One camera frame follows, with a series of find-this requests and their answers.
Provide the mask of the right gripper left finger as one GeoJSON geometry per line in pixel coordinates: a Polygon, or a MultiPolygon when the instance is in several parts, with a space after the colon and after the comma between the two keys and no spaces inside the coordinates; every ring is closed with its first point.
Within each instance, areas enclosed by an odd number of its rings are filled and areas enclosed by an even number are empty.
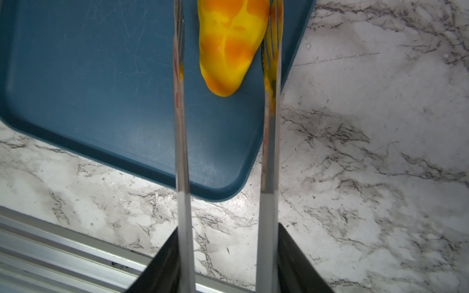
{"type": "Polygon", "coordinates": [[[177,293],[179,285],[180,253],[176,228],[126,293],[177,293]]]}

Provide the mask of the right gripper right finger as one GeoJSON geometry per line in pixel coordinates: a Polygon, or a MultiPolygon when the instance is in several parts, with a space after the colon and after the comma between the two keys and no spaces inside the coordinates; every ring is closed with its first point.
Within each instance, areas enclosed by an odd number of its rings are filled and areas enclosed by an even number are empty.
{"type": "Polygon", "coordinates": [[[281,293],[333,293],[281,223],[277,267],[281,293]]]}

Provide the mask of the yellow striped croissant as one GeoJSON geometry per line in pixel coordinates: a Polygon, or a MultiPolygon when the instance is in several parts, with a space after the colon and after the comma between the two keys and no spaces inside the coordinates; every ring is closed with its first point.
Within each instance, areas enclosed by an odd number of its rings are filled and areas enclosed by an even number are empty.
{"type": "Polygon", "coordinates": [[[197,2],[200,70],[207,87],[221,97],[240,87],[264,38],[270,2],[197,2]]]}

